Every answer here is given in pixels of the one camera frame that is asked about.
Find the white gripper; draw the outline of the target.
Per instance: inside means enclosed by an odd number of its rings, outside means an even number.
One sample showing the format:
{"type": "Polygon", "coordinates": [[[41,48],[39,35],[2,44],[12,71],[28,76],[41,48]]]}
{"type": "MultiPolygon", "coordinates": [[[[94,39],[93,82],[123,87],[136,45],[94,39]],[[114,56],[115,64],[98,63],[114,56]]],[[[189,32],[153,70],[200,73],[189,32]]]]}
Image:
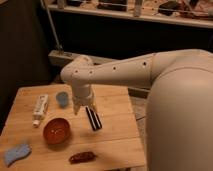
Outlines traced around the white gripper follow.
{"type": "Polygon", "coordinates": [[[88,93],[74,92],[72,94],[72,100],[73,100],[73,111],[75,115],[78,114],[82,106],[88,106],[93,111],[96,110],[94,93],[92,90],[90,90],[88,93]]]}

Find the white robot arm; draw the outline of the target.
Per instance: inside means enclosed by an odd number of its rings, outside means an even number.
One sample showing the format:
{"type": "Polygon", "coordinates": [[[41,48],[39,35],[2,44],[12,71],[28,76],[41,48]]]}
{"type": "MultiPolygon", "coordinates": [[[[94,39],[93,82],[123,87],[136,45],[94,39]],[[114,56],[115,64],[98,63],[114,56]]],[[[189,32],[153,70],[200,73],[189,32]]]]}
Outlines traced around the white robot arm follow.
{"type": "Polygon", "coordinates": [[[93,108],[93,84],[143,87],[149,171],[213,171],[213,53],[184,49],[95,65],[80,55],[61,71],[73,108],[93,108]]]}

